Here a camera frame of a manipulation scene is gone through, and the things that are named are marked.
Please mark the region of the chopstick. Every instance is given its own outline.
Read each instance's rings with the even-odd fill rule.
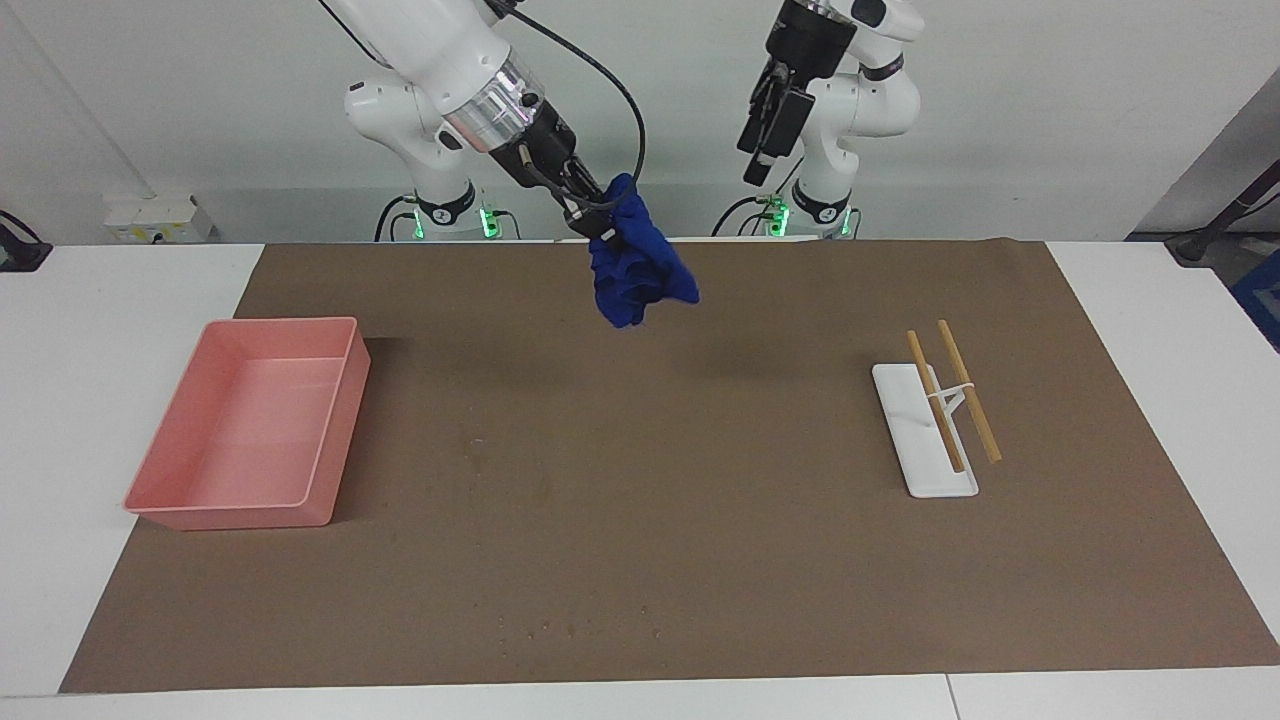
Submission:
[[[942,434],[942,445],[946,446],[947,457],[951,459],[951,469],[956,473],[964,473],[960,448],[956,447],[955,436],[951,433],[946,411],[942,409],[942,400],[938,398],[938,386],[933,382],[933,375],[929,374],[929,365],[924,361],[924,348],[920,347],[920,337],[915,334],[915,331],[908,331],[906,342],[911,346],[911,356],[915,357],[915,370],[920,374],[920,384],[924,386],[924,393],[929,396],[929,409],[933,410],[933,421],[938,425],[938,432]]]
[[[956,346],[956,338],[951,334],[951,325],[946,320],[938,320],[938,331],[942,332],[942,341],[947,343],[951,366],[960,377],[960,383],[973,383],[969,369],[964,365],[964,357],[960,356],[960,347]],[[969,401],[969,415],[973,416],[973,424],[978,427],[978,437],[982,438],[982,447],[987,451],[987,460],[1000,462],[1004,455],[1000,452],[1000,446],[996,445],[996,434],[991,432],[991,423],[987,421],[987,413],[982,409],[982,401],[978,400],[977,388],[973,384],[966,384],[964,396]]]

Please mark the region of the pink plastic tray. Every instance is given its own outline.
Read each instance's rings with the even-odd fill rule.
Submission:
[[[329,523],[367,377],[355,318],[210,323],[124,509],[178,530]]]

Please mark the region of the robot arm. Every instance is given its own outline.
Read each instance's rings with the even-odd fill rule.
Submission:
[[[434,187],[451,154],[462,142],[489,154],[524,187],[547,187],[564,209],[570,228],[586,237],[611,241],[616,236],[604,191],[576,154],[577,137],[547,101],[543,86],[512,50],[493,32],[503,3],[479,0],[330,0],[353,32],[364,38],[412,91],[421,135],[412,123],[396,132],[375,131],[410,164],[415,182]],[[362,95],[348,97],[348,110],[369,110]],[[397,99],[387,115],[408,117],[408,101]],[[433,135],[435,118],[445,128]],[[352,115],[357,128],[361,127]],[[451,140],[458,147],[451,147]],[[413,142],[398,142],[412,136]],[[457,176],[439,181],[440,199]]]
[[[347,119],[404,161],[424,227],[436,233],[481,227],[480,214],[470,211],[477,192],[462,167],[466,151],[421,88],[374,79],[356,83],[347,92]]]
[[[919,117],[920,94],[902,69],[902,45],[923,29],[909,0],[854,0],[851,17],[826,1],[785,0],[739,142],[753,152],[745,179],[763,184],[773,160],[801,141],[804,170],[783,190],[791,217],[823,234],[835,232],[858,174],[852,140],[902,135]],[[859,61],[858,73],[836,72],[846,53]]]

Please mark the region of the white stand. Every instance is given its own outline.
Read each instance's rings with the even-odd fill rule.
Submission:
[[[929,374],[933,375],[934,387],[941,387],[932,365]],[[945,409],[946,432],[955,438],[964,462],[964,471],[956,473],[951,469],[947,448],[942,443],[942,436],[933,420],[933,410],[929,407],[929,396],[924,392],[915,365],[876,365],[872,368],[872,377],[876,379],[881,405],[884,406],[884,419],[888,420],[888,432],[893,436],[893,447],[897,448],[897,460],[902,465],[908,492],[920,498],[978,495],[978,479],[973,474],[973,465],[952,420],[956,409],[964,402],[964,388],[972,383],[937,395]]]

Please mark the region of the wall socket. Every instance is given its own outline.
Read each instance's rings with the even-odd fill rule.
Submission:
[[[209,242],[214,222],[189,195],[108,202],[102,227],[118,242]]]

